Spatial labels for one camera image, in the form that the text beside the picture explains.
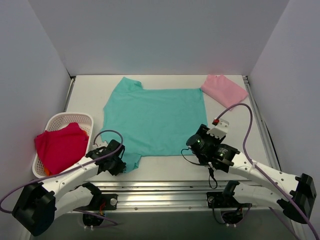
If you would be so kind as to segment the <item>teal t shirt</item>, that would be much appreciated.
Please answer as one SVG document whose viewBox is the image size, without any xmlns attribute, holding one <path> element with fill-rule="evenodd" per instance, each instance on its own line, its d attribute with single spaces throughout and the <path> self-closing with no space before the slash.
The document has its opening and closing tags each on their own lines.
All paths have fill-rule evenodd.
<svg viewBox="0 0 320 240">
<path fill-rule="evenodd" d="M 103 108 L 102 141 L 119 132 L 125 152 L 125 173 L 139 167 L 142 157 L 178 156 L 201 124 L 207 125 L 200 88 L 144 89 L 123 77 Z"/>
</svg>

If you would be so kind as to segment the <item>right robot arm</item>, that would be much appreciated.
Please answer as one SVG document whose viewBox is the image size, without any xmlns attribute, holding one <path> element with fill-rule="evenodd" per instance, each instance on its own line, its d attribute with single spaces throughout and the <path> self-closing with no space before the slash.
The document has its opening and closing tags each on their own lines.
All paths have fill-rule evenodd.
<svg viewBox="0 0 320 240">
<path fill-rule="evenodd" d="M 225 205 L 260 205 L 281 210 L 290 220 L 300 224 L 309 221 L 317 197 L 311 176 L 287 174 L 249 160 L 243 152 L 222 143 L 226 136 L 224 132 L 216 137 L 214 131 L 202 124 L 196 134 L 186 141 L 186 146 L 197 157 L 199 164 L 255 183 L 251 186 L 230 180 L 222 192 Z"/>
</svg>

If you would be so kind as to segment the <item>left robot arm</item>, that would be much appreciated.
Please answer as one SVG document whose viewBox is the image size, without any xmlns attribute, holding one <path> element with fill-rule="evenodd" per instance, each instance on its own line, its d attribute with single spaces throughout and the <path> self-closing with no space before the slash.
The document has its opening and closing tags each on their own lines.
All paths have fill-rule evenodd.
<svg viewBox="0 0 320 240">
<path fill-rule="evenodd" d="M 126 167 L 122 161 L 125 146 L 111 140 L 107 146 L 89 151 L 76 164 L 57 176 L 38 179 L 26 185 L 12 215 L 33 236 L 43 234 L 58 217 L 79 208 L 102 210 L 108 200 L 88 179 L 102 172 L 116 176 Z"/>
</svg>

